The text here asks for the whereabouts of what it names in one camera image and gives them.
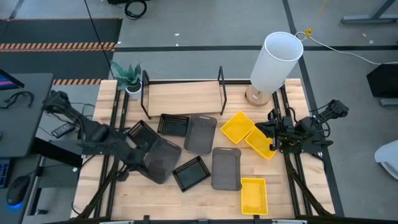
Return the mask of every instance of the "potted plant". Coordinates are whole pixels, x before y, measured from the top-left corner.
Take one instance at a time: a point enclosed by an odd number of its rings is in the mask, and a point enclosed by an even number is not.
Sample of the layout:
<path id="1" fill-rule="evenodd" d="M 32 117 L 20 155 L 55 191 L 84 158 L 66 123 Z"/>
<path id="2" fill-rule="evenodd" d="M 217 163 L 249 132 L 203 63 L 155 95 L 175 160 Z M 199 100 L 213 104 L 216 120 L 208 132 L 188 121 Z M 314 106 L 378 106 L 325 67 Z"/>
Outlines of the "potted plant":
<path id="1" fill-rule="evenodd" d="M 118 90 L 126 90 L 129 96 L 134 100 L 141 99 L 141 66 L 138 64 L 134 69 L 129 66 L 129 70 L 125 70 L 118 63 L 111 61 L 111 65 L 118 72 L 115 79 L 118 81 Z"/>

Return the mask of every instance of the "white cable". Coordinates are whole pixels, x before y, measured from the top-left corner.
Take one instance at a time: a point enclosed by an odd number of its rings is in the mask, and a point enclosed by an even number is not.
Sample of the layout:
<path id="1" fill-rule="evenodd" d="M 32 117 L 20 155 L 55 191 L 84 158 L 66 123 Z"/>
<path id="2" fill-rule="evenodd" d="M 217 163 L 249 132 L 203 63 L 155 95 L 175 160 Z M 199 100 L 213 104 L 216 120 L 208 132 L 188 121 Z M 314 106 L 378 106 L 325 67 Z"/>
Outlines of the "white cable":
<path id="1" fill-rule="evenodd" d="M 297 37 L 297 34 L 304 34 L 304 36 L 305 36 L 304 39 L 299 39 L 299 40 L 303 41 L 303 40 L 306 40 L 306 39 L 307 39 L 307 36 L 305 35 L 304 32 L 297 32 L 296 35 L 295 35 L 296 37 Z M 368 59 L 366 59 L 366 58 L 364 58 L 364 57 L 361 57 L 361 56 L 359 56 L 359 55 L 356 55 L 356 54 L 353 54 L 353 53 L 350 53 L 350 52 L 342 52 L 342 51 L 336 50 L 336 49 L 334 49 L 334 48 L 332 48 L 332 47 L 327 46 L 326 44 L 323 44 L 323 43 L 321 43 L 321 42 L 315 40 L 315 39 L 312 38 L 312 37 L 309 37 L 309 38 L 310 38 L 312 41 L 314 41 L 315 43 L 317 43 L 317 44 L 319 44 L 319 45 L 322 45 L 322 46 L 324 46 L 324 47 L 327 47 L 327 48 L 329 48 L 330 50 L 333 50 L 333 51 L 335 51 L 335 52 L 337 52 L 337 53 L 352 55 L 352 56 L 355 56 L 355 57 L 357 57 L 357 58 L 360 58 L 360 59 L 364 60 L 364 61 L 367 62 L 367 63 L 371 63 L 371 64 L 373 64 L 373 65 L 395 64 L 395 63 L 398 63 L 398 62 L 386 62 L 386 63 L 372 62 L 372 61 L 370 61 L 370 60 L 368 60 Z"/>

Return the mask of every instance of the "computer mouse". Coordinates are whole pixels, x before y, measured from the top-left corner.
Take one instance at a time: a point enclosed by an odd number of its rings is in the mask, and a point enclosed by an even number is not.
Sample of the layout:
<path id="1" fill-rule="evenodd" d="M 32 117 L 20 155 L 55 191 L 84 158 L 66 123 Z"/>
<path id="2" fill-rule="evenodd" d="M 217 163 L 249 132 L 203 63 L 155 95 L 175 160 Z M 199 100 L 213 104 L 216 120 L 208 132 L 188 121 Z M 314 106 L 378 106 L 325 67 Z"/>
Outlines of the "computer mouse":
<path id="1" fill-rule="evenodd" d="M 7 192 L 7 203 L 9 205 L 14 206 L 23 201 L 29 182 L 28 176 L 21 176 L 13 181 Z"/>

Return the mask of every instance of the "lamp base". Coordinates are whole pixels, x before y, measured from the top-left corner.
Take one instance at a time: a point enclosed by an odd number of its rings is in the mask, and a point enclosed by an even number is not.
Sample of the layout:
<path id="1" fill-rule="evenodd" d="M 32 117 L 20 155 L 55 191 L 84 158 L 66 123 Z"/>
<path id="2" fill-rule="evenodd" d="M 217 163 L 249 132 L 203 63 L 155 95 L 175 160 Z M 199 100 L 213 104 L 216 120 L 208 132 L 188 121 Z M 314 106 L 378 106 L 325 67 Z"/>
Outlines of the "lamp base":
<path id="1" fill-rule="evenodd" d="M 244 93 L 246 101 L 252 106 L 264 106 L 270 99 L 270 94 L 257 90 L 253 85 L 249 85 Z"/>

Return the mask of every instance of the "plant pot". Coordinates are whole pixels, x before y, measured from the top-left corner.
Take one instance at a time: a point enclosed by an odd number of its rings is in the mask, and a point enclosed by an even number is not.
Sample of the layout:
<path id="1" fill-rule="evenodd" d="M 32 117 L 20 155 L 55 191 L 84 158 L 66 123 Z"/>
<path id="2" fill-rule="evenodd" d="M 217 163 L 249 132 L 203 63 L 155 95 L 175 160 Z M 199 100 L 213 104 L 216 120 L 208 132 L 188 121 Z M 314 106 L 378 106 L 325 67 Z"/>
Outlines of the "plant pot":
<path id="1" fill-rule="evenodd" d="M 127 87 L 126 92 L 129 94 L 130 98 L 132 98 L 133 100 L 140 100 L 141 99 L 141 89 L 142 89 L 142 82 L 139 82 L 139 85 Z"/>

